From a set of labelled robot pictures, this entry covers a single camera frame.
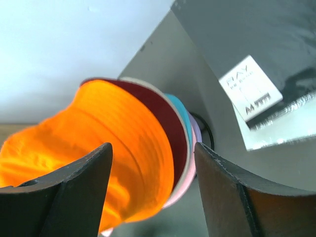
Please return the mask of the orange bucket hat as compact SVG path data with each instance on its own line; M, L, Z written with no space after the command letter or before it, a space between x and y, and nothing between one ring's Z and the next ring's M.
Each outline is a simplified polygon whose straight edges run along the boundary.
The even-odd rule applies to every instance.
M174 183L168 137L142 102L104 80L84 83L66 109L10 135L0 150L0 184L46 175L104 143L114 158L99 229L157 214Z

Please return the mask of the lavender bucket hat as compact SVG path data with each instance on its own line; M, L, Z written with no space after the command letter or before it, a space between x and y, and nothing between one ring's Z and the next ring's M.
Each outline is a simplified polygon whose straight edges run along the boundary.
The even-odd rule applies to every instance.
M202 134L201 134L201 130L197 121L194 119L194 117L190 113L188 113L188 115L189 115L190 123L194 130L197 142L202 142Z

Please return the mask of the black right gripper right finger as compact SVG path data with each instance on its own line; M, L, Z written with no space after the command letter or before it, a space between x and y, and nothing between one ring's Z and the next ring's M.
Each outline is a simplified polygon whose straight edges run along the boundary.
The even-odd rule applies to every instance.
M195 145L210 237L314 237L316 194L262 178Z

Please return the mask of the turquoise bucket hat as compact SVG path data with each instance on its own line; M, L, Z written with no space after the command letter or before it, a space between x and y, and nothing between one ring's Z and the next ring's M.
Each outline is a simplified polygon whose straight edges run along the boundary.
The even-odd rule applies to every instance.
M188 135L190 150L192 150L193 149L192 126L190 123L187 109L185 108L184 104L180 101L180 99L178 99L176 96L172 94L167 94L167 93L165 93L165 96L172 102L172 104L177 109L179 115L181 116L186 128L187 135Z

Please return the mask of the dark red bucket hat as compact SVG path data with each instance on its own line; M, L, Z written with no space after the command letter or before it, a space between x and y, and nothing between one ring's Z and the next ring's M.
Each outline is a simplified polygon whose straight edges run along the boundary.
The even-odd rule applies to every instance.
M121 87L141 101L157 118L164 129L172 150L174 163L173 193L180 188L183 171L187 168L190 156L190 145L181 116L172 102L155 86L138 79L126 78L114 80L108 78L89 78L80 86L91 81L108 81Z

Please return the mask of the light pink bucket hat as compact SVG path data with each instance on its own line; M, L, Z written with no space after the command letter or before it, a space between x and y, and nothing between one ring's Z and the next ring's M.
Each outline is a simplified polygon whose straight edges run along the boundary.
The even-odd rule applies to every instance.
M166 209L173 204L175 204L188 190L189 186L191 185L194 177L196 174L196 167L194 161L194 148L192 148L192 152L190 154L189 159L189 168L183 172L184 179L180 181L177 185L177 190L174 190L169 200L164 205L163 209Z

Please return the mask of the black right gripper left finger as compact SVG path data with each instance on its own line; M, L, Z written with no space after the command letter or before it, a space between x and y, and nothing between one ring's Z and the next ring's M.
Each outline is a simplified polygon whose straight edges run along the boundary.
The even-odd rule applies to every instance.
M17 187L0 190L2 237L96 237L113 148L88 155Z

